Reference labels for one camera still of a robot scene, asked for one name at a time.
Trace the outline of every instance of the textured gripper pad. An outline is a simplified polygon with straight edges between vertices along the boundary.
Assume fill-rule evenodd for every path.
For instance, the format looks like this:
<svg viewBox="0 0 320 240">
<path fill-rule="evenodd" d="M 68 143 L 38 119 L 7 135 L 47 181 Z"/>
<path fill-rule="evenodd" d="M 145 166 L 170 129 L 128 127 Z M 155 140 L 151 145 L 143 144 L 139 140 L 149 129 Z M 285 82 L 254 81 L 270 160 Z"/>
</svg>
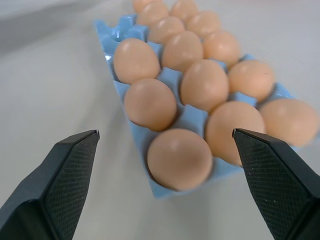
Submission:
<svg viewBox="0 0 320 240">
<path fill-rule="evenodd" d="M 234 140 L 251 194 L 270 232 L 275 240 L 287 240 L 306 211 L 309 192 L 267 143 L 241 132 Z"/>
<path fill-rule="evenodd" d="M 76 144 L 44 199 L 50 220 L 60 239 L 71 240 L 86 201 L 97 137 Z"/>
</svg>

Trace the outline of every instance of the plastic egg tray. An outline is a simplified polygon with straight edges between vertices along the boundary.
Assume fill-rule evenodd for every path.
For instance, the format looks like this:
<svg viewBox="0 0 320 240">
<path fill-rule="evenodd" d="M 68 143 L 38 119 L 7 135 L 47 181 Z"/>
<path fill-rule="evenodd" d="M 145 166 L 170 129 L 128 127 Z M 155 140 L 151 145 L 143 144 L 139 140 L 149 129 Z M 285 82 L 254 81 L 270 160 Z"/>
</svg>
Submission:
<svg viewBox="0 0 320 240">
<path fill-rule="evenodd" d="M 113 77 L 114 86 L 116 88 L 118 95 L 120 96 L 122 106 L 124 103 L 125 94 L 129 89 L 130 85 L 121 83 L 118 80 L 113 67 L 113 54 L 115 53 L 115 50 L 118 44 L 124 39 L 136 38 L 144 42 L 147 42 L 149 28 L 143 25 L 136 25 L 135 24 L 136 17 L 137 17 L 136 14 L 124 15 L 120 17 L 118 21 L 118 25 L 115 27 L 107 26 L 102 20 L 95 21 L 96 32 L 100 40 L 100 43 L 102 45 L 105 59 L 110 68 L 110 71 Z M 152 49 L 154 50 L 154 52 L 156 53 L 156 55 L 160 60 L 162 56 L 163 46 L 153 42 L 147 42 L 147 43 L 152 47 Z M 248 59 L 253 59 L 253 56 L 246 54 L 239 61 L 248 60 Z M 227 71 L 226 65 L 222 62 L 220 62 L 220 64 Z M 176 122 L 170 128 L 187 129 L 197 133 L 203 138 L 205 123 L 208 118 L 208 113 L 203 110 L 199 110 L 195 107 L 192 107 L 190 105 L 182 105 L 179 97 L 179 85 L 180 85 L 182 75 L 183 74 L 179 71 L 175 71 L 167 67 L 164 67 L 160 72 L 160 74 L 157 76 L 157 79 L 159 81 L 166 84 L 172 90 L 177 100 L 178 117 Z M 275 100 L 277 98 L 292 98 L 290 93 L 280 83 L 275 84 L 273 93 L 270 95 L 270 97 L 266 101 L 260 104 L 257 104 L 257 101 L 254 98 L 246 96 L 240 92 L 231 94 L 228 100 L 246 102 L 254 107 L 259 108 L 263 104 L 271 100 Z M 152 140 L 161 133 L 151 131 L 150 129 L 145 127 L 138 126 L 133 122 L 131 122 L 128 118 L 127 120 L 133 135 L 135 145 L 140 155 L 143 169 L 148 178 L 154 197 L 156 199 L 162 199 L 162 198 L 168 198 L 174 195 L 183 195 L 183 194 L 189 193 L 190 191 L 174 191 L 174 190 L 165 188 L 159 185 L 153 179 L 147 167 L 146 156 Z M 243 171 L 241 167 L 229 164 L 220 158 L 215 157 L 212 160 L 214 160 L 213 171 L 210 174 L 208 180 L 203 185 L 201 185 L 200 188 L 202 188 L 203 186 L 206 186 L 207 184 L 213 181 L 217 181 L 222 178 L 226 178 L 232 174 Z"/>
</svg>

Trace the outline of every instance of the table surface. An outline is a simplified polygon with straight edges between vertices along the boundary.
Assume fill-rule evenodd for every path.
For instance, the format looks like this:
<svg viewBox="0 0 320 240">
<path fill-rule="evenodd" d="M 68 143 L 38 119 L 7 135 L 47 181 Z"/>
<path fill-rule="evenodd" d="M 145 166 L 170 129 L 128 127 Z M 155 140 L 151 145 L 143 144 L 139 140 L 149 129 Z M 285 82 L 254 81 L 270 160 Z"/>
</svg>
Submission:
<svg viewBox="0 0 320 240">
<path fill-rule="evenodd" d="M 0 206 L 54 143 L 99 129 L 75 240 L 272 240 L 243 173 L 186 196 L 153 199 L 92 25 L 98 18 L 114 25 L 131 4 L 59 2 L 0 20 Z M 277 81 L 320 113 L 320 1 L 197 2 L 220 15 L 244 53 L 271 64 Z M 299 152 L 317 173 L 319 147 Z"/>
</svg>

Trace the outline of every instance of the egg cup compartment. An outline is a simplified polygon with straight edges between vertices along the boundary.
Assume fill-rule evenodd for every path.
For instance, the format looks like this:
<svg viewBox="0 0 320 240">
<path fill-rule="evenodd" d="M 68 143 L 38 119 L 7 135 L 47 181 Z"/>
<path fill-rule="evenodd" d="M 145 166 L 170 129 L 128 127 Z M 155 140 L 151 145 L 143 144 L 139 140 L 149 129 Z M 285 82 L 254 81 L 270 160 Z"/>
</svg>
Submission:
<svg viewBox="0 0 320 240">
<path fill-rule="evenodd" d="M 108 26 L 103 20 L 96 20 L 94 27 L 103 51 L 113 55 L 120 42 L 125 39 L 135 38 L 147 41 L 149 28 L 144 25 L 136 25 L 136 14 L 124 15 L 119 18 L 115 27 Z"/>
</svg>

